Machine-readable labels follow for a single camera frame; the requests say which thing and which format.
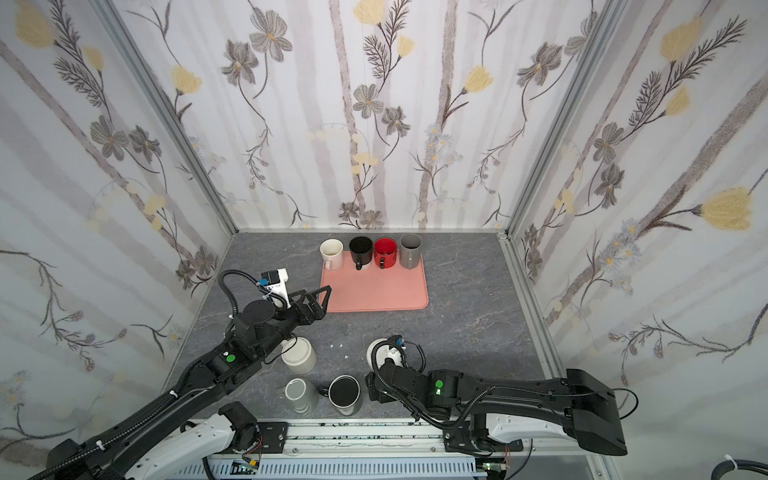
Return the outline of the white ribbed upside-down mug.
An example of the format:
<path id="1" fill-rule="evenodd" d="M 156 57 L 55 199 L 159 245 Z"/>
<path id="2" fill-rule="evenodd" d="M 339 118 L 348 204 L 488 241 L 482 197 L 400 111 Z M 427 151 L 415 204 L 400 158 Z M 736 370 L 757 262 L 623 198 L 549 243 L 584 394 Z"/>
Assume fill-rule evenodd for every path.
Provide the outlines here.
<path id="1" fill-rule="evenodd" d="M 366 350 L 366 361 L 370 369 L 374 366 L 381 367 L 389 357 L 390 347 L 386 344 L 386 338 L 372 341 Z"/>

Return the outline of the black interior steel mug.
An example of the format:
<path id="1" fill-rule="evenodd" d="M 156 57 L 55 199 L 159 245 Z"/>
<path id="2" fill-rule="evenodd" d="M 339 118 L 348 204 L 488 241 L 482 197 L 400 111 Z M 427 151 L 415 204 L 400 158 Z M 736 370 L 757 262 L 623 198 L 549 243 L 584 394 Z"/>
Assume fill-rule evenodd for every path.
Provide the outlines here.
<path id="1" fill-rule="evenodd" d="M 352 375 L 340 375 L 328 385 L 321 385 L 318 392 L 343 416 L 355 415 L 362 406 L 362 387 Z"/>

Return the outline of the pale pink mug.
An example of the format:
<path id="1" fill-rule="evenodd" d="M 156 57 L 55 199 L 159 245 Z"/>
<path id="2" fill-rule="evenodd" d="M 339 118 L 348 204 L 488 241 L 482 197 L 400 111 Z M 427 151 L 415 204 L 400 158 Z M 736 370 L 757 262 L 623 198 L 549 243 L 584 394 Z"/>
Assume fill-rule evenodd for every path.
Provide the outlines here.
<path id="1" fill-rule="evenodd" d="M 337 271 L 344 264 L 344 244 L 338 239 L 327 239 L 320 245 L 319 251 L 325 270 Z"/>

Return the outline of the dark mug white base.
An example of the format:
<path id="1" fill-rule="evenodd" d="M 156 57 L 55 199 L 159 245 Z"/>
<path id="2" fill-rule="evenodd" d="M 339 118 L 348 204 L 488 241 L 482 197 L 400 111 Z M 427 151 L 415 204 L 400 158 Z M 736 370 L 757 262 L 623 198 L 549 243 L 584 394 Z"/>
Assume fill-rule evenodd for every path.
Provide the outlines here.
<path id="1" fill-rule="evenodd" d="M 374 242 L 367 236 L 357 236 L 350 240 L 351 260 L 357 271 L 368 268 L 373 261 Z"/>

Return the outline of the cream upside-down mug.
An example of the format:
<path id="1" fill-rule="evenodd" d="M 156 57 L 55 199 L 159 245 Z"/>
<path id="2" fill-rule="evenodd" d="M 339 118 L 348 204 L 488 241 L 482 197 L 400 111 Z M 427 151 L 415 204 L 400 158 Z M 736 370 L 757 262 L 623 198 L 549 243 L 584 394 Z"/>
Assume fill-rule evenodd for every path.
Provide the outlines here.
<path id="1" fill-rule="evenodd" d="M 305 337 L 294 337 L 281 342 L 281 360 L 296 375 L 310 373 L 316 365 L 316 352 Z"/>

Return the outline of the red mug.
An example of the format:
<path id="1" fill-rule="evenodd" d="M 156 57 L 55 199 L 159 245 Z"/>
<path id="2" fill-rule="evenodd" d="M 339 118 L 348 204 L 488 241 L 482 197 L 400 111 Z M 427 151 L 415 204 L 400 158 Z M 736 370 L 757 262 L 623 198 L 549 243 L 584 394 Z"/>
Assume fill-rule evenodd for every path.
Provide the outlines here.
<path id="1" fill-rule="evenodd" d="M 398 244 L 389 237 L 374 242 L 374 262 L 379 269 L 392 268 L 397 261 Z"/>

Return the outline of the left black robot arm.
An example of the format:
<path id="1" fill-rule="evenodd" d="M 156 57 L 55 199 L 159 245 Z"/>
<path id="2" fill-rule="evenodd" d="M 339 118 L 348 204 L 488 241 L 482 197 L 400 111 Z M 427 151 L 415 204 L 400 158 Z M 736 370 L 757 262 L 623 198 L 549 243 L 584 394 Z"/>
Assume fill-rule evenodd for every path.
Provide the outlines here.
<path id="1" fill-rule="evenodd" d="M 115 427 L 85 443 L 63 442 L 49 456 L 46 470 L 35 479 L 125 479 L 140 457 L 175 428 L 235 391 L 254 376 L 267 357 L 299 326 L 327 313 L 332 288 L 280 293 L 270 281 L 240 270 L 217 277 L 230 307 L 230 323 L 222 342 L 191 362 L 167 392 Z"/>

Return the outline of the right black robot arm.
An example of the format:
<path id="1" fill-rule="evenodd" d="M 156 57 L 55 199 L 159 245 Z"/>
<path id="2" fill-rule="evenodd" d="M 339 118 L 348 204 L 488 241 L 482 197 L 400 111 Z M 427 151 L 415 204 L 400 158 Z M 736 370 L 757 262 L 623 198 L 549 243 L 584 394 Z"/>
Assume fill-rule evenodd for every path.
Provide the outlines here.
<path id="1" fill-rule="evenodd" d="M 372 342 L 366 353 L 371 372 L 365 383 L 369 398 L 398 402 L 411 416 L 451 435 L 468 425 L 476 452 L 506 443 L 493 416 L 529 418 L 557 426 L 591 453 L 626 456 L 616 391 L 589 373 L 568 369 L 563 378 L 520 381 L 488 379 L 438 369 L 427 372 L 426 356 L 417 346 L 421 365 L 409 365 L 408 342 L 401 336 Z"/>

